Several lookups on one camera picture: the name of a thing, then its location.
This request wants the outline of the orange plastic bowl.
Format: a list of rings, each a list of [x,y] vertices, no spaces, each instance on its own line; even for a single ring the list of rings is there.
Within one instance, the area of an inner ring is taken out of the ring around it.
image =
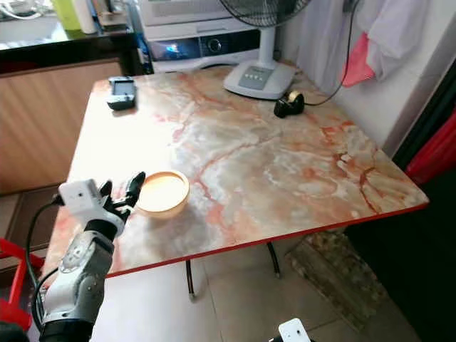
[[[185,208],[190,189],[189,180],[178,170],[160,170],[143,180],[133,207],[155,219],[170,219]]]

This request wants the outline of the wooden cabinet with black counter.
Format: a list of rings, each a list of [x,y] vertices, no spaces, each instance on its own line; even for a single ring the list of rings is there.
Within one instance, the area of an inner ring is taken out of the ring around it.
[[[0,193],[66,180],[95,82],[141,71],[134,33],[55,28],[0,43]]]

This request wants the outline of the small black electronic device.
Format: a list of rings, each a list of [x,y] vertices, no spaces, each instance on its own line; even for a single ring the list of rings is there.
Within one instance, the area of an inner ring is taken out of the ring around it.
[[[107,103],[111,110],[130,110],[135,107],[136,87],[131,77],[110,77],[110,95]]]

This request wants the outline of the black metal table leg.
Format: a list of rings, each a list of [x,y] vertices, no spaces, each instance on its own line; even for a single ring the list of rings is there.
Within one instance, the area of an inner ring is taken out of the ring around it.
[[[185,260],[185,277],[189,299],[194,301],[196,299],[195,280],[193,280],[192,265],[190,260]]]
[[[282,269],[280,261],[278,260],[278,255],[276,253],[276,247],[274,247],[273,242],[267,242],[267,244],[265,245],[269,251],[269,256],[271,259],[271,269],[273,269],[274,276],[276,278],[282,278]]]

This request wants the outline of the red plastic stool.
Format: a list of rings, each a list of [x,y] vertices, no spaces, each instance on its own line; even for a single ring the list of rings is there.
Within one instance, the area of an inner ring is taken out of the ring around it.
[[[26,313],[26,310],[20,306],[21,287],[27,280],[27,264],[29,264],[30,270],[33,270],[35,266],[42,267],[43,258],[29,253],[26,249],[6,239],[0,239],[0,257],[1,259],[12,257],[18,263],[14,270],[9,297],[0,300],[0,322],[13,323],[17,328],[29,331],[32,320],[29,313]]]

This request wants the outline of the white washing machine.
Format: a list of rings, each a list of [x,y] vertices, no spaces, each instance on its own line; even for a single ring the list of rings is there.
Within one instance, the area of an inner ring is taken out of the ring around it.
[[[134,32],[148,73],[237,65],[259,56],[260,32],[220,0],[131,0]]]

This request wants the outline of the white standing fan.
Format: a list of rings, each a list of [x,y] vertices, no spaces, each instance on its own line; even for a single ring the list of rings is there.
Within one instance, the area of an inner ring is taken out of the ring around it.
[[[219,0],[244,25],[259,30],[259,52],[244,60],[224,79],[224,89],[255,100],[278,100],[294,77],[292,66],[274,58],[276,27],[284,25],[306,8],[310,0]]]

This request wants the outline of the black tape dispenser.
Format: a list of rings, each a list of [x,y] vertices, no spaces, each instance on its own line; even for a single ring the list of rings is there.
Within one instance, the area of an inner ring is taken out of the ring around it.
[[[287,116],[296,116],[303,113],[305,104],[305,97],[302,93],[293,90],[282,95],[274,104],[274,116],[278,118],[285,118]]]

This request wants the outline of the white bottle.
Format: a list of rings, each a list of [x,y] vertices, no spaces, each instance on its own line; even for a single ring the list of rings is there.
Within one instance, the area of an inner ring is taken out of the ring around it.
[[[93,19],[93,10],[91,9],[90,0],[71,0],[73,10],[77,16],[79,29],[85,35],[93,35],[98,30],[95,28]]]

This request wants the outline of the green bottle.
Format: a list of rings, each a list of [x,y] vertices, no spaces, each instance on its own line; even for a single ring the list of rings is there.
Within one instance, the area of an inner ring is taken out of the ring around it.
[[[58,17],[63,29],[81,31],[81,23],[73,6],[73,0],[50,0],[50,3],[54,7],[56,17]]]

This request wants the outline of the speckled stone slab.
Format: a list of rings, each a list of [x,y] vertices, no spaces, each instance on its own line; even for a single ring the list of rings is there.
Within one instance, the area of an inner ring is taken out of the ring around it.
[[[342,231],[307,234],[284,258],[356,331],[390,300],[377,274]]]

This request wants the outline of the pink cloth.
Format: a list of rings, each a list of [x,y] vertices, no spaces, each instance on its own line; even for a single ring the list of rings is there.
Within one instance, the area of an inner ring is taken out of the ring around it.
[[[345,88],[354,87],[363,81],[369,81],[375,77],[375,71],[368,64],[369,38],[367,33],[362,33],[351,49],[346,62],[341,85]]]

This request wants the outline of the tall black cabinet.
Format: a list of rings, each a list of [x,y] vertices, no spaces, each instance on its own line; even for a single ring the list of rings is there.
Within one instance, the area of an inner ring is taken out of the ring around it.
[[[345,234],[421,341],[456,342],[456,167],[420,189],[426,208]]]

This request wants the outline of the red plastic object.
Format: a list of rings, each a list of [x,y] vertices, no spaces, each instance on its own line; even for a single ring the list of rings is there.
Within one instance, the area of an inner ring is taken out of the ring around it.
[[[456,107],[408,164],[406,174],[417,185],[423,185],[453,168],[456,168]]]

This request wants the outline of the white hanging cloth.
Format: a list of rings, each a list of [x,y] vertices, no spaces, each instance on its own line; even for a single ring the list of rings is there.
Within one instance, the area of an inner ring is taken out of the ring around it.
[[[369,38],[368,64],[374,79],[400,68],[423,34],[430,0],[361,0],[356,26]]]

